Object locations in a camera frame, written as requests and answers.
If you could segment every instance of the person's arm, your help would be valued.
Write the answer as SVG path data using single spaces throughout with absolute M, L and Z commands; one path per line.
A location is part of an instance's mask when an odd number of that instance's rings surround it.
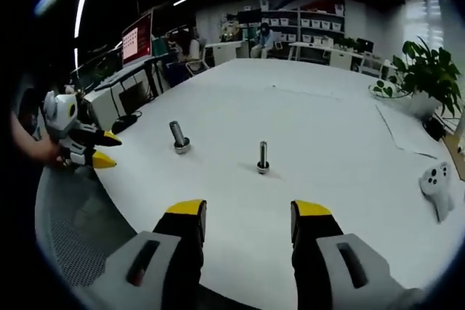
M 42 139 L 36 141 L 21 125 L 14 112 L 11 112 L 11 127 L 13 142 L 30 159 L 42 163 L 56 163 L 60 155 L 60 147 L 53 143 L 47 132 L 43 132 Z
M 264 47 L 266 50 L 271 50 L 273 48 L 273 44 L 275 42 L 275 38 L 274 38 L 274 32 L 272 30 L 270 30 L 270 34 L 268 34 L 268 38 L 264 44 Z

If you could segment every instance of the white paper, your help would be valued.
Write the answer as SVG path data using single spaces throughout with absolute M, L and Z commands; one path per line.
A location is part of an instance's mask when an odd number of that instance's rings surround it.
M 376 107 L 399 149 L 436 159 L 441 156 L 441 141 L 431 138 L 421 121 L 385 105 L 377 104 Z

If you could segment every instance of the human hand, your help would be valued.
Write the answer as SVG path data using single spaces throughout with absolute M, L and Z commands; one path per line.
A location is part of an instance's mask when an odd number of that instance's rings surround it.
M 60 157 L 60 146 L 49 137 L 36 142 L 32 157 L 44 165 L 59 166 L 63 163 Z

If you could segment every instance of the mesh panel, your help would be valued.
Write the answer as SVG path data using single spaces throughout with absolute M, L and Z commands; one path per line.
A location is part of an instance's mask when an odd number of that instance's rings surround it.
M 51 216 L 53 246 L 62 275 L 71 286 L 90 286 L 105 271 L 108 256 L 83 240 L 66 220 Z

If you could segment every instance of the computer monitor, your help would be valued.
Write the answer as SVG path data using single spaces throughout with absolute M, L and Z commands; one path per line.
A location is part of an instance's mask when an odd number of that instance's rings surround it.
M 123 67 L 152 56 L 152 12 L 123 30 Z
M 362 39 L 362 38 L 358 38 L 357 39 L 357 42 L 358 42 L 358 45 L 359 45 L 359 52 L 371 52 L 373 53 L 373 47 L 374 47 L 374 43 L 372 41 L 369 41 L 369 40 L 365 40 L 365 39 Z

